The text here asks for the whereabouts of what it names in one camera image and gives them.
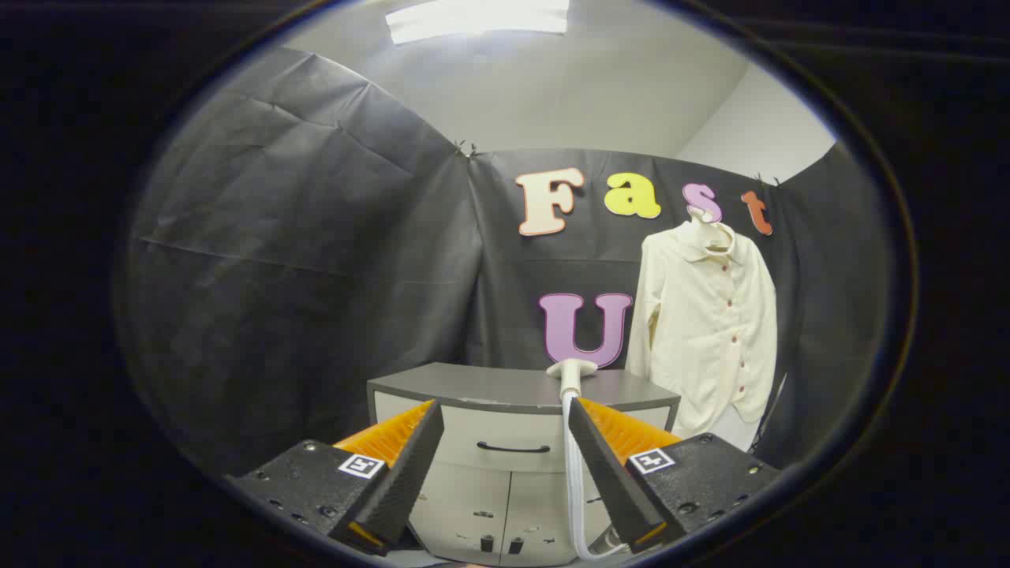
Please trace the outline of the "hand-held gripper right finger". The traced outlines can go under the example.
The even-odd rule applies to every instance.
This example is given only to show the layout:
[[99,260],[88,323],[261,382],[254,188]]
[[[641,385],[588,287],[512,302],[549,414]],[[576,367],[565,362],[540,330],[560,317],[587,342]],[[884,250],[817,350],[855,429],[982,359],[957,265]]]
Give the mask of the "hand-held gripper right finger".
[[729,517],[780,477],[779,468],[717,435],[680,439],[587,397],[571,400],[567,430],[632,553]]

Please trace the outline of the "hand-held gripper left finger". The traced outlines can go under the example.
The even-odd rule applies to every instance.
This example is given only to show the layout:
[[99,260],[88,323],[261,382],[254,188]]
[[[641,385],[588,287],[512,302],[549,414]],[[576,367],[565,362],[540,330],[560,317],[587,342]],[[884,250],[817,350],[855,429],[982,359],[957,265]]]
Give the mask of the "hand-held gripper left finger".
[[338,443],[304,439],[225,479],[278,520],[386,556],[406,529],[443,432],[443,407],[430,399]]

